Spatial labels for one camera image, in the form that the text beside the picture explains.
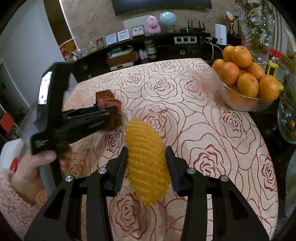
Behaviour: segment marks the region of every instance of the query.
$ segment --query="globe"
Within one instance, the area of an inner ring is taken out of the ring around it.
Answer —
[[[159,16],[159,22],[168,28],[174,28],[177,24],[177,17],[172,12],[164,12]]]

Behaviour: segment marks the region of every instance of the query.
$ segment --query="television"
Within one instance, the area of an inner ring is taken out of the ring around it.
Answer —
[[[159,7],[212,8],[211,0],[112,0],[115,15]]]

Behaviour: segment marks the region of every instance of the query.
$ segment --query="metal bolt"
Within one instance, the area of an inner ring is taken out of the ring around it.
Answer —
[[[221,181],[223,181],[223,182],[228,182],[228,180],[229,180],[229,178],[225,175],[221,176],[220,178],[221,178]]]
[[[98,173],[99,173],[99,174],[104,174],[104,173],[106,173],[106,172],[107,172],[107,169],[104,168],[104,167],[102,167],[102,168],[100,168],[100,169],[98,170]]]
[[[65,180],[66,182],[71,182],[73,180],[73,176],[66,176]]]
[[[188,168],[188,169],[187,169],[187,172],[188,172],[189,174],[194,174],[194,173],[195,173],[195,169],[193,169],[193,168]]]

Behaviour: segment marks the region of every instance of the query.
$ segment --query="sleeve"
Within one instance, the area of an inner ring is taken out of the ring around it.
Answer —
[[[13,172],[0,171],[0,211],[15,233],[23,240],[39,207],[26,203],[10,186]]]

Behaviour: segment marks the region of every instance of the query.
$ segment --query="patterned wallpaper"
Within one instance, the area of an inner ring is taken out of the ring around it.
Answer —
[[[200,20],[204,21],[206,30],[215,36],[214,24],[226,24],[225,11],[231,11],[234,15],[237,15],[237,12],[234,0],[211,1],[212,9],[148,9],[118,17],[114,14],[111,0],[62,0],[62,5],[76,43],[83,48],[88,46],[90,41],[95,42],[99,38],[124,30],[123,20],[148,14],[159,17],[164,11],[171,11],[177,16],[177,29],[186,27],[188,20],[193,20],[197,27]]]

